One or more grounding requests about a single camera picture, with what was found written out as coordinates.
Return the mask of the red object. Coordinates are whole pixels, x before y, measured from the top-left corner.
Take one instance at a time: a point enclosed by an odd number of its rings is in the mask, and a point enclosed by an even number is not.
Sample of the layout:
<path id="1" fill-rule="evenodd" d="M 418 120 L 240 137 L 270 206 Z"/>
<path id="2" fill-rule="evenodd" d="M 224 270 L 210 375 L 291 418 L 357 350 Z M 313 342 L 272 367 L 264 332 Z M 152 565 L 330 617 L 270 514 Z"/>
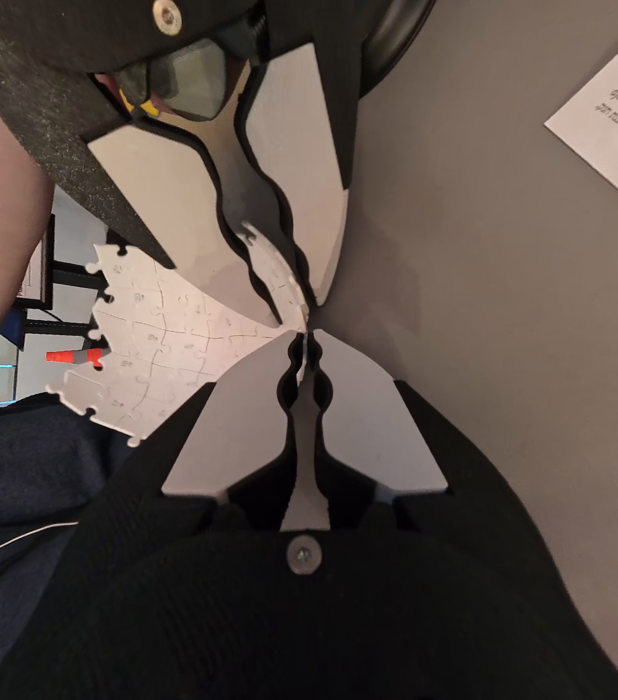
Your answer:
<path id="1" fill-rule="evenodd" d="M 73 351 L 50 351 L 45 354 L 45 360 L 53 363 L 64 364 L 91 364 L 94 369 L 102 369 L 103 357 L 110 354 L 108 348 L 77 349 Z"/>

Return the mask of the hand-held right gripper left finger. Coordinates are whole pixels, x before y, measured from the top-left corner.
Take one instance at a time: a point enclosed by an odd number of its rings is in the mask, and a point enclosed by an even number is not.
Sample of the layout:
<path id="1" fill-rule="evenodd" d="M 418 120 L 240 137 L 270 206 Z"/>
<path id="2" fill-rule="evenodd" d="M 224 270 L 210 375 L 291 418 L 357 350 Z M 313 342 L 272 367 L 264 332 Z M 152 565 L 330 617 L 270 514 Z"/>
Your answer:
<path id="1" fill-rule="evenodd" d="M 303 359 L 304 334 L 285 332 L 226 371 L 165 480 L 163 494 L 288 502 L 297 473 L 290 408 Z"/>

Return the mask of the assembled white puzzle section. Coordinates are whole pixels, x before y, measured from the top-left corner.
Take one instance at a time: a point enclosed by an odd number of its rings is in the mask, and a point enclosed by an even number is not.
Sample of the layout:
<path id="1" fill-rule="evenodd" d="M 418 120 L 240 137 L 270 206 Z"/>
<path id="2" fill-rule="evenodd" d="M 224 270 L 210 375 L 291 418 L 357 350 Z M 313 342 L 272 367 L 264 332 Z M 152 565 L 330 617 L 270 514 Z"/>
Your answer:
<path id="1" fill-rule="evenodd" d="M 270 328 L 214 300 L 178 272 L 127 246 L 95 245 L 97 262 L 111 301 L 97 300 L 96 327 L 88 334 L 105 339 L 109 353 L 102 369 L 72 365 L 46 387 L 63 405 L 129 437 L 136 447 L 209 382 L 287 331 L 304 333 L 308 304 L 281 253 L 247 224 L 240 241 L 252 269 L 266 285 L 281 321 Z"/>

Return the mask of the black round ball stand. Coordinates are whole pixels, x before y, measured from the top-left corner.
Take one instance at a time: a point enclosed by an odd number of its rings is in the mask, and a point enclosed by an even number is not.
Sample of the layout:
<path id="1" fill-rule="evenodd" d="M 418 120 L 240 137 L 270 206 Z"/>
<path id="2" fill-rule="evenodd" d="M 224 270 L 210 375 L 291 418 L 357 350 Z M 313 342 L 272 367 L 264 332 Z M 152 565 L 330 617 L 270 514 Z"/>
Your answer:
<path id="1" fill-rule="evenodd" d="M 435 5 L 436 1 L 355 1 L 362 40 L 361 98 L 401 60 Z"/>

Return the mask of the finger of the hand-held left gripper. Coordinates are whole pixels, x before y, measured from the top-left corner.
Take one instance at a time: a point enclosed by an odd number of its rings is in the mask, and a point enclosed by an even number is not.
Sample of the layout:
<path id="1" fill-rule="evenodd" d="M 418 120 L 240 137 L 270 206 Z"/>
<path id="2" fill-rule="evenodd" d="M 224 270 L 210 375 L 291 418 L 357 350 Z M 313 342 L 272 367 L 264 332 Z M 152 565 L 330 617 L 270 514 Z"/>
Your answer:
<path id="1" fill-rule="evenodd" d="M 218 177 L 183 132 L 170 139 L 160 125 L 130 123 L 88 148 L 182 279 L 263 326 L 301 328 L 301 290 L 287 261 L 250 223 L 230 229 Z"/>
<path id="2" fill-rule="evenodd" d="M 313 43 L 266 68 L 246 120 L 248 143 L 262 175 L 277 188 L 292 243 L 308 267 L 317 306 L 329 297 L 348 214 Z"/>

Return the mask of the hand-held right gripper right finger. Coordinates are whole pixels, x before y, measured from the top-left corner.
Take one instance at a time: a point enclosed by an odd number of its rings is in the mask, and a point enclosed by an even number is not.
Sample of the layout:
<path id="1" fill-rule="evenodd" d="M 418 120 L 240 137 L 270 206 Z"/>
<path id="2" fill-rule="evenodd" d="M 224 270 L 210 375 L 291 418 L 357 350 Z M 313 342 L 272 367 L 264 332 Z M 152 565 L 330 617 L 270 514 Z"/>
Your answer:
<path id="1" fill-rule="evenodd" d="M 317 379 L 326 379 L 328 405 L 321 433 L 328 457 L 368 479 L 378 499 L 442 494 L 448 483 L 395 380 L 357 349 L 315 330 Z"/>

